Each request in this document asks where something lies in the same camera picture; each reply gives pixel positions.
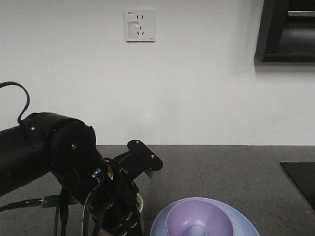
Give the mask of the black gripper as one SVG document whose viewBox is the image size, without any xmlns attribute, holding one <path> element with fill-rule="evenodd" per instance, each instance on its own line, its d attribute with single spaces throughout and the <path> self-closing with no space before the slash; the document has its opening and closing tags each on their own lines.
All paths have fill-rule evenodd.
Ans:
<svg viewBox="0 0 315 236">
<path fill-rule="evenodd" d="M 89 234 L 89 217 L 95 218 L 92 234 L 104 229 L 112 236 L 142 236 L 138 210 L 138 187 L 118 162 L 100 162 L 83 167 L 92 184 L 84 197 L 83 234 Z"/>
</svg>

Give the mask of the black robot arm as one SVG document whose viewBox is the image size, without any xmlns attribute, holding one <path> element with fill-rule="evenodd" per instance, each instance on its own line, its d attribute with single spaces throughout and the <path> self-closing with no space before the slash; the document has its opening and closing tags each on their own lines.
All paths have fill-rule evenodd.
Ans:
<svg viewBox="0 0 315 236">
<path fill-rule="evenodd" d="M 68 203 L 83 205 L 81 234 L 105 230 L 113 236 L 142 236 L 138 187 L 134 179 L 147 170 L 158 170 L 161 161 L 140 140 L 128 142 L 128 151 L 103 157 L 96 148 L 92 127 L 54 113 L 33 113 L 18 126 L 0 133 L 0 193 L 5 195 L 52 173 L 62 185 L 57 201 L 55 235 L 64 236 Z"/>
</svg>

